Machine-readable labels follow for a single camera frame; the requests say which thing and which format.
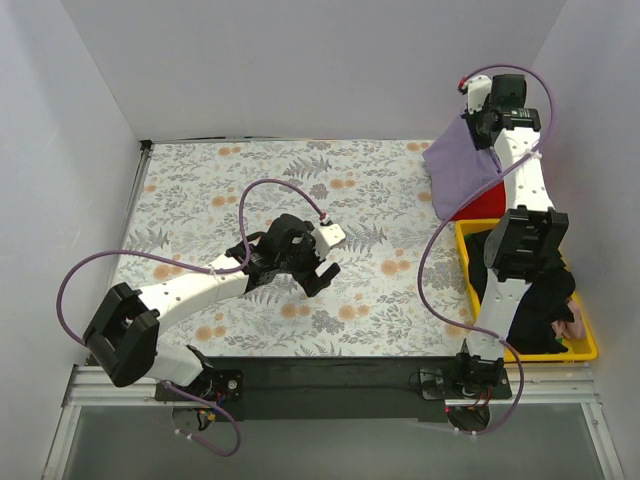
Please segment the lavender t shirt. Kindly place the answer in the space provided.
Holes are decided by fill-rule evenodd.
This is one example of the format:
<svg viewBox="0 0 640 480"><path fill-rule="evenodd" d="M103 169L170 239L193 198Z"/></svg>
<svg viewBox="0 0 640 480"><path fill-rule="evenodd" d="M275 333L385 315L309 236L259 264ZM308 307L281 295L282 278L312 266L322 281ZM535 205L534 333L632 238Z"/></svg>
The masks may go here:
<svg viewBox="0 0 640 480"><path fill-rule="evenodd" d="M439 220L462 209L472 193L498 177L500 168L488 150L476 150L466 123L457 116L423 152L431 179L431 200Z"/></svg>

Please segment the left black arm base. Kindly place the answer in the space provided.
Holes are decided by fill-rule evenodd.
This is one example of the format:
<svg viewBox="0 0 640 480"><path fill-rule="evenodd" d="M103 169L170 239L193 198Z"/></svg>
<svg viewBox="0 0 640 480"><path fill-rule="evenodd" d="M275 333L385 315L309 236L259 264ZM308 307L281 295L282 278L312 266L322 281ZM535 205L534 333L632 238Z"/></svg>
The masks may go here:
<svg viewBox="0 0 640 480"><path fill-rule="evenodd" d="M220 398L225 401L238 401L243 396L245 375L240 369L202 370L187 367L167 372L151 371L146 374L146 378L157 383L154 398L158 401L188 401L188 398L163 386L163 380L169 381L175 388L189 395L208 401L217 401Z"/></svg>

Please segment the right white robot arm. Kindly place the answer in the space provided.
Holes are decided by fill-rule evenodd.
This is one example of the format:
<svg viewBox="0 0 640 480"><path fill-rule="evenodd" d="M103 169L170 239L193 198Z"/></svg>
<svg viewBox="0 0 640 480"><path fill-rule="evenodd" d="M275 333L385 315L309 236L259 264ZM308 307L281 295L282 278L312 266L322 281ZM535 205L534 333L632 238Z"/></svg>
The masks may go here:
<svg viewBox="0 0 640 480"><path fill-rule="evenodd" d="M475 328L464 342L468 363L452 373L454 389L475 397L489 384L487 371L501 369L517 309L536 278L549 269L568 229L546 191L541 157L541 121L526 107L527 82L521 74L464 79L463 117L473 145L495 155L505 176L506 210L490 231L483 250L487 283Z"/></svg>

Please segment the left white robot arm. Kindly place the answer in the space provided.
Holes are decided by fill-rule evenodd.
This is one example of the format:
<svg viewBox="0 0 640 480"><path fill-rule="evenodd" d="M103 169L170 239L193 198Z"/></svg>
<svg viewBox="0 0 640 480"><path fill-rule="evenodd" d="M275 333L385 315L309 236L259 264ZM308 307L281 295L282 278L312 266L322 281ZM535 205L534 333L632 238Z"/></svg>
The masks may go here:
<svg viewBox="0 0 640 480"><path fill-rule="evenodd" d="M340 267L332 263L322 274L316 270L345 239L342 228L329 220L313 225L283 214L267 231L249 235L218 256L205 273L186 273L141 289L115 285L83 340L116 387L146 377L169 381L190 399L203 399L220 379L213 365L197 348L166 343L162 335L187 317L266 286L280 274L290 275L307 296L317 295Z"/></svg>

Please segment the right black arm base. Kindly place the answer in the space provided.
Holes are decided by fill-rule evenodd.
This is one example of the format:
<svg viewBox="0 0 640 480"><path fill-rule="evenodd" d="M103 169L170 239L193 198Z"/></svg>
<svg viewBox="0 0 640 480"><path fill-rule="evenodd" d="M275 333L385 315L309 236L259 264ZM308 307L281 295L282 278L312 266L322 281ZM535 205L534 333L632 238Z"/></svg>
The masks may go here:
<svg viewBox="0 0 640 480"><path fill-rule="evenodd" d="M500 363L432 363L418 370L418 388L426 400L506 400L512 395Z"/></svg>

